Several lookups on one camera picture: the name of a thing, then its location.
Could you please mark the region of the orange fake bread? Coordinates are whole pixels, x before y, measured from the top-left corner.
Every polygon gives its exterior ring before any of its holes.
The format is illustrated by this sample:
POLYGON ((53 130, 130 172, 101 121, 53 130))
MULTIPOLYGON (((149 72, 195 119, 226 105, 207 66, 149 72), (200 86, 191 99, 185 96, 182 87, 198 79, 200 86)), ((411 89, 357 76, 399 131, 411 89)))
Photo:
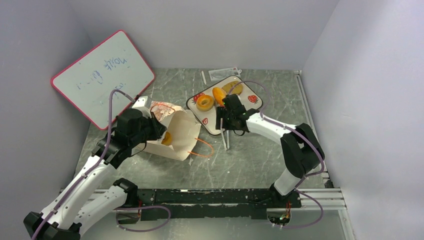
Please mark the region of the orange fake bread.
POLYGON ((220 87, 214 87, 212 89, 212 95, 217 104, 219 104, 220 106, 224 106, 223 99, 227 96, 227 92, 224 89, 220 87))

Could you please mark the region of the yellow fake bread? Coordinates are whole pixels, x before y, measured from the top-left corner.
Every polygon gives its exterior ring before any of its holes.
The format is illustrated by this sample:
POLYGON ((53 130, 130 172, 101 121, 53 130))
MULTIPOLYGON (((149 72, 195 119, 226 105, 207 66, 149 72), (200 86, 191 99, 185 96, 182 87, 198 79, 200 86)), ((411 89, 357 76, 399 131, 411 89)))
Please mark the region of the yellow fake bread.
POLYGON ((231 81, 225 84, 222 89, 228 94, 240 95, 243 92, 243 85, 239 81, 231 81))

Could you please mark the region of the ring doughnut fake bread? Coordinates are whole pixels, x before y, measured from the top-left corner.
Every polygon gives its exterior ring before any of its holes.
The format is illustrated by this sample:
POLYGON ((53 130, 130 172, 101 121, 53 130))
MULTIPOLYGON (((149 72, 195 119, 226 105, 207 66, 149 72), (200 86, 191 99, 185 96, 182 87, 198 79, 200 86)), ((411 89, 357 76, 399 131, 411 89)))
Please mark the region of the ring doughnut fake bread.
POLYGON ((207 94, 201 95, 197 98, 196 108, 201 112, 207 112, 213 108, 215 99, 207 94))

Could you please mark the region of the white paper bag orange handles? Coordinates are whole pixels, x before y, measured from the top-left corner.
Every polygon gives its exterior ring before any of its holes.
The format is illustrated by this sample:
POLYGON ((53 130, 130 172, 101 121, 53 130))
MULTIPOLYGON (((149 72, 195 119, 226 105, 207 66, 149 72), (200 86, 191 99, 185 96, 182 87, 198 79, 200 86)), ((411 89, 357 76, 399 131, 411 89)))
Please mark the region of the white paper bag orange handles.
POLYGON ((143 143, 140 144, 139 147, 145 152, 178 161, 184 161, 190 155, 209 158, 215 153, 212 145, 199 138, 201 125, 192 111, 159 101, 151 103, 150 111, 155 114, 161 124, 166 126, 166 132, 171 133, 172 144, 169 146, 161 144, 164 134, 162 139, 147 141, 146 146, 143 143), (194 152, 197 143, 208 146, 210 152, 207 154, 194 152))

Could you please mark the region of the metal tongs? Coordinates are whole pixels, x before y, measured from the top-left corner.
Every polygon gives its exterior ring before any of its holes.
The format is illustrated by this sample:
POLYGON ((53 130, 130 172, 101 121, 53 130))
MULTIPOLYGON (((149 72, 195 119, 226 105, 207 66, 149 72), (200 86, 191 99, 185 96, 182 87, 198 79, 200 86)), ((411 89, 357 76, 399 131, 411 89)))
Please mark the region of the metal tongs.
POLYGON ((230 149, 230 132, 223 128, 223 119, 220 119, 220 134, 223 141, 224 149, 228 151, 230 149))

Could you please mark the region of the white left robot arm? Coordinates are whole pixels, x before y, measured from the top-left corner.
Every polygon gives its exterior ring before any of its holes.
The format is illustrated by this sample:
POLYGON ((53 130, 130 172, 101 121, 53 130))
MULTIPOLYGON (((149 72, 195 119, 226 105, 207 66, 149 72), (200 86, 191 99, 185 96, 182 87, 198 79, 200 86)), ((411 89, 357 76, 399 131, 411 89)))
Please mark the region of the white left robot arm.
POLYGON ((79 240, 89 228, 120 207, 140 205, 138 186, 120 178, 101 196, 89 197, 139 144, 160 140, 167 128, 150 112, 129 108, 117 117, 87 159, 82 170, 64 191, 41 212, 30 212, 24 226, 33 240, 79 240))

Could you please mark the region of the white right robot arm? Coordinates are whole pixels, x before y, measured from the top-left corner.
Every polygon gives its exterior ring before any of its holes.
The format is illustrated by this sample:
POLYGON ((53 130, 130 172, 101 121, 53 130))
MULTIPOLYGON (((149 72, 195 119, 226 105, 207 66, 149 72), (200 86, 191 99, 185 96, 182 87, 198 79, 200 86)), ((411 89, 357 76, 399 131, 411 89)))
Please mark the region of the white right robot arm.
POLYGON ((263 136, 282 148, 285 170, 271 185, 270 202, 282 207, 289 200, 289 193, 297 189, 313 170, 325 168, 324 151, 310 125, 291 125, 269 118, 258 109, 246 109, 236 94, 227 95, 216 109, 216 128, 242 131, 263 136))

